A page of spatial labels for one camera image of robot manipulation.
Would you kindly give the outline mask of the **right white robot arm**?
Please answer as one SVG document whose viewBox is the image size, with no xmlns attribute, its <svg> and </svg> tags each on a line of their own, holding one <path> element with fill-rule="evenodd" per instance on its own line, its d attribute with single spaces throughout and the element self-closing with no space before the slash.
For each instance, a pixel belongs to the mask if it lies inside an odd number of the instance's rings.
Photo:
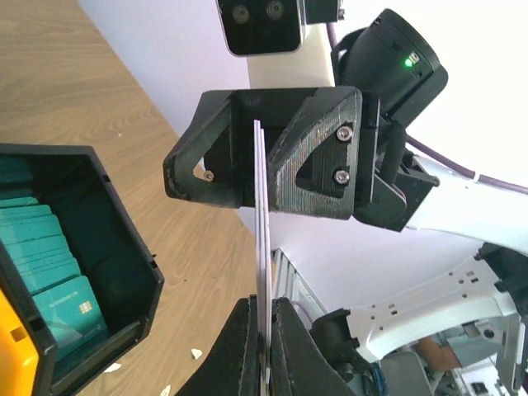
<svg viewBox="0 0 528 396">
<path fill-rule="evenodd" d="M 527 254 L 523 188 L 451 174 L 406 149 L 448 73 L 397 12 L 327 45 L 338 12 L 319 1 L 219 1 L 217 11 L 229 50 L 248 59 L 250 86 L 201 95 L 163 163 L 169 197 L 434 230 Z"/>
</svg>

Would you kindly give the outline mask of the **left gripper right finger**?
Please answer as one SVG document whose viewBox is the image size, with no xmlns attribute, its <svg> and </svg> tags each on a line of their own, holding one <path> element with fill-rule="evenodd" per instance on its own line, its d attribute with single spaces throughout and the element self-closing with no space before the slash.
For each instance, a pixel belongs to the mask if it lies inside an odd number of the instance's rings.
<svg viewBox="0 0 528 396">
<path fill-rule="evenodd" d="M 273 300 L 272 313 L 271 394 L 353 395 L 318 349 L 292 302 L 287 298 Z"/>
</svg>

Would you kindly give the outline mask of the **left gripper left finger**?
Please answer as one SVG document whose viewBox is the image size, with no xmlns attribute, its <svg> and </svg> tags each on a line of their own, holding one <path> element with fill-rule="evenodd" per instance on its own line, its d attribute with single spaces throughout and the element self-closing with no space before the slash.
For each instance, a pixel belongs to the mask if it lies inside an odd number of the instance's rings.
<svg viewBox="0 0 528 396">
<path fill-rule="evenodd" d="M 259 394 L 257 297 L 239 299 L 200 367 L 176 396 Z"/>
</svg>

